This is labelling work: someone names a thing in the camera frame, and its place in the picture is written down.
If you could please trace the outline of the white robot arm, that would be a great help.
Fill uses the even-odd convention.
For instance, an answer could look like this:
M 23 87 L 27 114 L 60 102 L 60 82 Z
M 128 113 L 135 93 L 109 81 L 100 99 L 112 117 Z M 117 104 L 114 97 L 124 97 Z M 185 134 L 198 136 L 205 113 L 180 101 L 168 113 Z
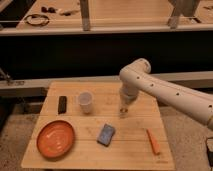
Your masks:
M 143 91 L 213 130 L 213 96 L 150 75 L 151 65 L 139 58 L 120 70 L 121 104 L 131 105 Z

